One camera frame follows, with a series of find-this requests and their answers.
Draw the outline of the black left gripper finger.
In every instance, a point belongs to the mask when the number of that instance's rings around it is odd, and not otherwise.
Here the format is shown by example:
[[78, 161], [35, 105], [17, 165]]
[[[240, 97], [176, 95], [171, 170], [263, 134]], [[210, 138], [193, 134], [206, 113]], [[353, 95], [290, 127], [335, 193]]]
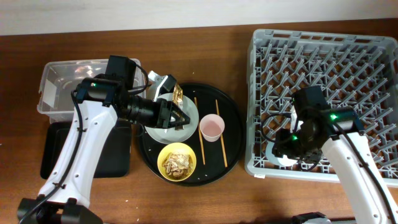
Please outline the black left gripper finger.
[[184, 124], [185, 123], [183, 121], [164, 121], [162, 123], [161, 128], [162, 129], [170, 129], [170, 128], [182, 129]]
[[185, 114], [173, 101], [167, 102], [170, 118], [169, 124], [189, 124], [190, 117]]

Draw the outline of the light blue cup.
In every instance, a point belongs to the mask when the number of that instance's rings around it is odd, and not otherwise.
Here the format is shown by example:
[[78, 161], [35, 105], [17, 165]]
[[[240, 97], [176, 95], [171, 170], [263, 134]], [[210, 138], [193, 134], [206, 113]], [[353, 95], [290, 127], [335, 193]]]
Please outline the light blue cup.
[[274, 143], [268, 142], [265, 150], [266, 158], [272, 164], [281, 167], [290, 167], [297, 163], [297, 160], [289, 159], [286, 155], [283, 155], [282, 157], [276, 157], [272, 153], [273, 148], [274, 148]]

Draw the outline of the pink cup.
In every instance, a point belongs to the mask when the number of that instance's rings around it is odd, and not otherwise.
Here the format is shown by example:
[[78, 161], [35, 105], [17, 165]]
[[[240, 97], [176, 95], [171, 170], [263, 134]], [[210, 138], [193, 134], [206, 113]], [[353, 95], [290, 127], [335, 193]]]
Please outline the pink cup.
[[217, 114], [208, 114], [200, 121], [200, 132], [208, 142], [217, 141], [225, 128], [224, 120]]

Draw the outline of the yellow bowl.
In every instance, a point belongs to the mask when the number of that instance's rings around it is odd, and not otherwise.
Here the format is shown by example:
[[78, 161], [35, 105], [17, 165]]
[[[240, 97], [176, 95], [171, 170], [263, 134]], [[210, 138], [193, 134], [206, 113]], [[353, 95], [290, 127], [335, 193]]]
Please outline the yellow bowl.
[[[166, 157], [170, 153], [173, 153], [173, 152], [189, 154], [190, 157], [192, 158], [193, 169], [192, 169], [191, 173], [186, 178], [183, 178], [180, 180], [174, 180], [174, 179], [171, 179], [170, 177], [168, 177], [167, 174], [165, 173], [165, 169], [162, 167], [162, 163], [166, 159]], [[195, 170], [196, 165], [197, 165], [197, 159], [196, 159], [196, 155], [195, 155], [193, 149], [191, 147], [189, 147], [188, 145], [186, 145], [184, 143], [180, 143], [180, 142], [172, 143], [172, 144], [165, 146], [161, 150], [161, 152], [159, 153], [158, 158], [157, 158], [157, 167], [158, 167], [158, 170], [161, 173], [162, 177], [164, 177], [167, 180], [172, 181], [172, 182], [181, 182], [181, 181], [189, 178], [193, 174], [193, 171]]]

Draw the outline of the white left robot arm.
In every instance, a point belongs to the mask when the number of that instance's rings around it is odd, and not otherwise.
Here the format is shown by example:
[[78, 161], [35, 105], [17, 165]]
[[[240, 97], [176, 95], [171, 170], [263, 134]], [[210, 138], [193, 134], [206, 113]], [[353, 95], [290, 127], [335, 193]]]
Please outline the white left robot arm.
[[134, 86], [138, 68], [129, 58], [112, 55], [104, 73], [83, 79], [71, 92], [75, 110], [68, 136], [37, 198], [21, 200], [19, 223], [102, 223], [88, 208], [91, 185], [117, 120], [160, 129], [190, 123], [178, 104], [159, 98], [178, 88], [176, 79], [143, 70], [145, 85]]

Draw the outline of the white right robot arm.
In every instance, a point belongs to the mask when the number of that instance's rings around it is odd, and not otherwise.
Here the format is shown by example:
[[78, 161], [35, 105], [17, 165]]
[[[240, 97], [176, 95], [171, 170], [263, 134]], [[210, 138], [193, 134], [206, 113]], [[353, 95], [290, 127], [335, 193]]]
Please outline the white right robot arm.
[[294, 123], [275, 134], [272, 154], [317, 165], [326, 158], [357, 223], [397, 223], [397, 204], [371, 156], [364, 126], [351, 107], [332, 108], [320, 86], [292, 95]]

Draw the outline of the grey dishwasher rack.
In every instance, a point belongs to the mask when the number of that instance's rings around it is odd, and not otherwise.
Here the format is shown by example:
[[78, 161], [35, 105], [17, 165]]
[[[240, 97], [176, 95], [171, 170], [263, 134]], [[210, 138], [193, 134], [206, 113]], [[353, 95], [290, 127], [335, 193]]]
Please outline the grey dishwasher rack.
[[257, 178], [337, 182], [326, 160], [314, 166], [273, 164], [266, 152], [288, 128], [292, 94], [318, 85], [334, 108], [350, 106], [364, 125], [371, 155], [397, 187], [397, 41], [392, 37], [255, 30], [248, 47], [245, 170]]

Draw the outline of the gold snack wrapper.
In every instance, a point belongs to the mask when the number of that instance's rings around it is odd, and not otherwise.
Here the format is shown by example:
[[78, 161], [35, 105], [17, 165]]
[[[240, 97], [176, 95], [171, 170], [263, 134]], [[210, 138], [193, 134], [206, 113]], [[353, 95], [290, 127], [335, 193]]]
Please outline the gold snack wrapper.
[[183, 108], [183, 90], [178, 85], [178, 83], [174, 86], [174, 91], [172, 95], [172, 101], [177, 107], [177, 121], [184, 121], [181, 109]]

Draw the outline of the grey plate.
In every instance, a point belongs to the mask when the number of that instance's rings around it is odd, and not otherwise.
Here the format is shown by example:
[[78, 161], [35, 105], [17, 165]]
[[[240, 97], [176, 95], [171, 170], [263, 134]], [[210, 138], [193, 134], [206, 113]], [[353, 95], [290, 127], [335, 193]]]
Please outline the grey plate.
[[159, 129], [146, 127], [148, 135], [162, 144], [184, 142], [187, 140], [197, 130], [199, 114], [194, 102], [187, 96], [183, 96], [182, 111], [190, 117], [190, 123], [183, 125], [183, 129], [176, 130], [175, 128]]

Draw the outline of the food scraps in bowl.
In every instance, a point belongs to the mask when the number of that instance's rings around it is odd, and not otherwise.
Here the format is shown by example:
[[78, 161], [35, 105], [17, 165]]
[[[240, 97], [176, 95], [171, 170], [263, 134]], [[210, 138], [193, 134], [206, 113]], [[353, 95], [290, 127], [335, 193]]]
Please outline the food scraps in bowl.
[[165, 173], [174, 180], [186, 178], [193, 169], [192, 158], [189, 154], [170, 153], [162, 163]]

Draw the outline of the round black tray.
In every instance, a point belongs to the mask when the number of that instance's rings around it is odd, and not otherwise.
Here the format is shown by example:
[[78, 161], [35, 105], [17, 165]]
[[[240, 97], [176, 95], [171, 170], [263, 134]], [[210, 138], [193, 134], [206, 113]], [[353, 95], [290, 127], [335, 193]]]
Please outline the round black tray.
[[224, 166], [221, 141], [208, 142], [203, 140], [205, 151], [205, 166], [202, 163], [201, 147], [198, 131], [189, 137], [185, 144], [190, 146], [196, 157], [197, 165], [193, 174], [177, 185], [200, 186], [214, 182], [226, 175], [239, 161], [246, 145], [246, 131], [243, 127], [243, 119], [240, 116], [238, 106], [235, 101], [225, 92], [206, 84], [184, 83], [182, 90], [185, 96], [194, 100], [197, 98], [198, 114], [202, 118], [208, 114], [216, 113], [216, 103], [218, 100], [220, 116], [225, 123], [223, 131], [224, 145], [228, 167]]

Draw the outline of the right wooden chopstick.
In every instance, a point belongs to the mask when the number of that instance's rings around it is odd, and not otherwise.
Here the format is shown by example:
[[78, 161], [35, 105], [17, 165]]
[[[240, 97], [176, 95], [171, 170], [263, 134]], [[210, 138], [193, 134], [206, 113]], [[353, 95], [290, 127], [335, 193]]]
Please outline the right wooden chopstick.
[[[220, 110], [219, 110], [219, 105], [218, 105], [217, 99], [215, 100], [215, 103], [216, 103], [217, 115], [220, 116]], [[223, 131], [221, 132], [220, 139], [221, 139], [220, 141], [221, 141], [221, 148], [222, 148], [222, 153], [223, 153], [224, 166], [228, 167], [228, 161], [226, 158], [226, 151], [225, 151], [224, 138], [223, 138]]]

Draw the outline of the black rectangular tray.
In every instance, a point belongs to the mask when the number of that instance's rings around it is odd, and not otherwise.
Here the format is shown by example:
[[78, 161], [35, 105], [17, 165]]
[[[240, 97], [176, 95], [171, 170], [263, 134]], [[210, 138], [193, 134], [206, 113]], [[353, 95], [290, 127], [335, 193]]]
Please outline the black rectangular tray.
[[[71, 123], [68, 121], [55, 122], [49, 126], [40, 168], [41, 178], [48, 179], [53, 171], [70, 126]], [[123, 177], [129, 173], [131, 140], [131, 124], [118, 120], [104, 144], [95, 178]]]

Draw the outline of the clear plastic bin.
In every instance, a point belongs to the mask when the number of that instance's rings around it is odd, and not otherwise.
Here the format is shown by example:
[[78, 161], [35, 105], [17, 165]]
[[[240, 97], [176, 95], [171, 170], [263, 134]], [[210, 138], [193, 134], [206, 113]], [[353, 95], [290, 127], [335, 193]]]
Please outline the clear plastic bin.
[[147, 84], [147, 74], [136, 58], [112, 55], [108, 59], [49, 62], [40, 81], [37, 111], [51, 123], [76, 122], [77, 107], [94, 101], [129, 119], [145, 96]]

